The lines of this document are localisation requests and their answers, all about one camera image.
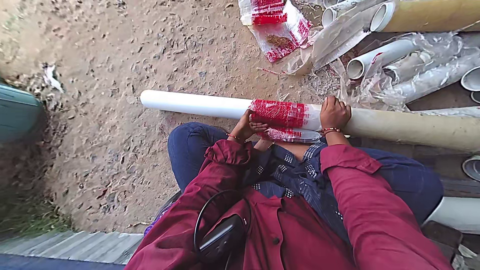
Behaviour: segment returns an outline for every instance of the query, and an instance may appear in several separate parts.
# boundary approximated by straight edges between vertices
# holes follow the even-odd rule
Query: person
[[[245,142],[268,128],[251,123],[251,113],[229,135],[200,123],[172,131],[168,152],[182,195],[159,214],[126,270],[452,268],[419,226],[443,196],[438,177],[406,157],[352,147],[341,132],[349,106],[327,97],[326,141],[314,145]],[[230,189],[246,200],[219,196],[201,229],[237,214],[247,236],[228,266],[205,265],[194,250],[196,221],[207,200]]]

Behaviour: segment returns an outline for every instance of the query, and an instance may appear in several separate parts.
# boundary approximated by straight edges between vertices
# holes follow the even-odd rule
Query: dirt ground
[[[190,121],[235,124],[146,109],[142,90],[275,100],[289,93],[286,101],[309,103],[336,90],[257,70],[282,64],[265,59],[239,13],[231,0],[0,0],[0,76],[22,80],[48,63],[64,85],[48,97],[56,135],[39,145],[52,149],[45,193],[75,228],[143,231],[138,223],[178,190],[169,132]]]

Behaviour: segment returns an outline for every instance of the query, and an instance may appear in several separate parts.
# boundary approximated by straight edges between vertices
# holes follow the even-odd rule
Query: sleeve cuff
[[[245,165],[250,161],[253,145],[246,142],[243,145],[234,141],[218,140],[205,152],[205,158],[216,163]]]
[[[364,151],[347,145],[332,145],[324,148],[320,153],[320,163],[322,173],[328,168],[338,166],[373,174],[382,166]]]

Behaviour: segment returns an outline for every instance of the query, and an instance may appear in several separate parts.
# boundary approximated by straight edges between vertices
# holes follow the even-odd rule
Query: bracelet
[[[232,137],[232,138],[234,138],[234,139],[237,139],[237,140],[239,140],[239,141],[242,141],[242,140],[240,140],[237,136],[234,136],[234,135],[232,135],[232,134],[230,134],[230,133],[226,133],[226,134],[227,134],[227,136],[230,136],[230,137]]]
[[[336,127],[329,127],[329,128],[322,129],[320,131],[320,134],[325,136],[327,133],[330,133],[330,132],[342,132],[342,131],[339,128],[336,128]]]

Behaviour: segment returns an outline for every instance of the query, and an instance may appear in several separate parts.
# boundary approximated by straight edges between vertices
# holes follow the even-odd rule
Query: maroon shirt
[[[198,214],[214,194],[238,188],[251,153],[250,143],[220,140],[210,147],[198,176],[143,239],[125,270],[201,269],[193,251]],[[222,213],[215,213],[215,208],[209,207],[204,215],[205,228],[233,214],[251,223],[243,256],[237,256],[230,269],[452,269],[422,235],[405,202],[375,173],[379,162],[362,150],[334,145],[322,150],[321,164],[332,182],[353,250],[303,197],[268,199],[246,187],[242,191],[252,220],[244,200],[219,221]]]

